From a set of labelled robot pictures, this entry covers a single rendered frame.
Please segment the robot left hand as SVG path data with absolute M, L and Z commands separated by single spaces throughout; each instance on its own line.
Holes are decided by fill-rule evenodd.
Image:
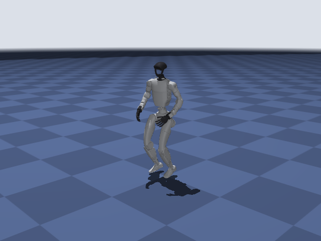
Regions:
M 156 123 L 156 125 L 157 124 L 159 124 L 159 125 L 157 125 L 157 126 L 159 126 L 159 127 L 162 127 L 164 124 L 166 124 L 167 123 L 167 121 L 168 121 L 168 119 L 171 119 L 170 117 L 169 117 L 169 114 L 170 114 L 171 112 L 169 112 L 168 114 L 166 114 L 166 116 L 164 115 L 164 116 L 158 116 L 157 118 L 160 118 L 160 117 L 162 117 L 161 119 L 159 119 L 159 120 L 157 120 L 157 121 L 155 121 L 155 122 L 159 122 L 159 123 Z M 162 123 L 161 123 L 162 122 Z M 161 125 L 162 124 L 162 125 Z M 161 125 L 161 126 L 160 126 Z

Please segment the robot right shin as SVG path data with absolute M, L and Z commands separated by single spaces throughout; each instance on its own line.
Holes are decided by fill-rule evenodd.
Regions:
M 151 160 L 154 162 L 155 165 L 159 165 L 159 161 L 157 159 L 157 156 L 156 156 L 156 151 L 155 151 L 155 148 L 151 148 L 151 149 L 146 149 L 144 147 L 146 153 L 148 154 L 148 156 L 151 158 Z

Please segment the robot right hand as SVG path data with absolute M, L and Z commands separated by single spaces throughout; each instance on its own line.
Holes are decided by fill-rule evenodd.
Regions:
M 138 109 L 137 109 L 137 112 L 136 112 L 136 118 L 137 118 L 137 120 L 138 120 L 139 122 L 140 122 L 139 115 L 140 115 L 140 112 L 142 112 L 141 108 L 142 108 L 142 106 L 140 105 L 140 106 L 138 107 Z

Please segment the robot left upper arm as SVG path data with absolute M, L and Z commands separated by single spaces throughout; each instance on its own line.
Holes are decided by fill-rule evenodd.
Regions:
M 182 99 L 181 94 L 177 88 L 177 84 L 175 82 L 168 81 L 167 85 L 168 85 L 169 90 L 171 90 L 173 92 L 174 96 L 177 98 L 177 100 L 176 100 L 176 104 L 177 104 L 178 100 Z

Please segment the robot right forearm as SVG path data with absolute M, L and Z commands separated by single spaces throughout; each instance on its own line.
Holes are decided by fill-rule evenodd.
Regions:
M 144 95 L 145 95 L 145 93 L 144 93 Z M 146 102 L 148 101 L 148 99 L 147 99 L 146 97 L 144 97 L 144 95 L 143 95 L 142 101 L 141 101 L 141 103 L 140 103 L 140 105 L 142 106 L 142 108 L 141 108 L 142 111 L 143 111 L 143 108 L 144 108 L 145 105 L 146 105 Z M 140 105 L 139 105 L 139 106 L 140 106 Z

